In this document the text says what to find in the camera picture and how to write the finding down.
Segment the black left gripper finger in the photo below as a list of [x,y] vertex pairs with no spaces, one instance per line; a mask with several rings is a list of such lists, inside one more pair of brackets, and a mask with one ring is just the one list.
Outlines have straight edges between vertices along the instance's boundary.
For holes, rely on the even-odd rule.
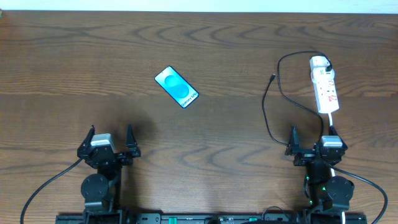
[[86,138],[83,140],[81,144],[81,149],[86,149],[91,146],[91,140],[94,135],[95,135],[95,127],[92,125],[90,130],[88,131]]
[[126,147],[129,148],[129,149],[136,149],[137,148],[137,142],[136,142],[135,137],[133,135],[132,125],[131,124],[128,124],[128,126],[127,126]]

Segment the blue screen smartphone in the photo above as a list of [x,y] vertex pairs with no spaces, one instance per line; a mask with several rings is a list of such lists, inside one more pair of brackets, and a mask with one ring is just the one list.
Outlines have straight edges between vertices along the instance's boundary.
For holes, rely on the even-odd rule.
[[154,80],[181,108],[187,108],[200,96],[172,66],[165,67]]

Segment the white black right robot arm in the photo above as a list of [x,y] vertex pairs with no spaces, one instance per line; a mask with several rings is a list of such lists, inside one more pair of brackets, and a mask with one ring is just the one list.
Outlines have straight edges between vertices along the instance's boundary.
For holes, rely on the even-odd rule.
[[349,209],[354,183],[336,175],[331,166],[341,161],[347,148],[332,126],[311,149],[301,147],[296,127],[290,128],[285,155],[294,156],[294,166],[306,168],[304,191],[310,200],[310,207],[299,217],[300,223],[345,222],[343,213]]

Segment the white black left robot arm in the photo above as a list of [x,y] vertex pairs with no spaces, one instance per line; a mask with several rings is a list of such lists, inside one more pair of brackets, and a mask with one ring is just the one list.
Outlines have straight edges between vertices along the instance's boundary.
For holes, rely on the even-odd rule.
[[133,164],[141,156],[132,126],[127,126],[127,151],[115,152],[110,134],[96,134],[91,128],[77,149],[77,156],[96,170],[81,184],[85,199],[84,223],[135,223],[135,217],[119,203],[122,168]]

